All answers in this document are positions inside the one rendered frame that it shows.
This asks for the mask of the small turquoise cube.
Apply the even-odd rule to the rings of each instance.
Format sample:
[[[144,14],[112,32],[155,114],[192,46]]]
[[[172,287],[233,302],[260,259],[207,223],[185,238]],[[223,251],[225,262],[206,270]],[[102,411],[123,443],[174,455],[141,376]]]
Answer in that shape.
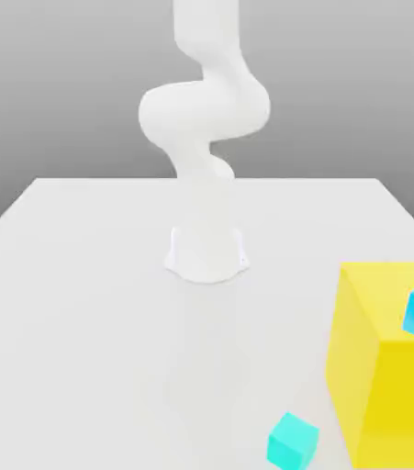
[[[280,470],[307,470],[319,441],[319,429],[287,412],[274,426],[267,460]]]

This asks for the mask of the large yellow box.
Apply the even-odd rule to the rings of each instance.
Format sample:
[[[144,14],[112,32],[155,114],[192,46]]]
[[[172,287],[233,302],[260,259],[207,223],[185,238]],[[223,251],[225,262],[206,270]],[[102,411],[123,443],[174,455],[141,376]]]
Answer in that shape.
[[[414,263],[343,263],[326,380],[352,466],[414,468]]]

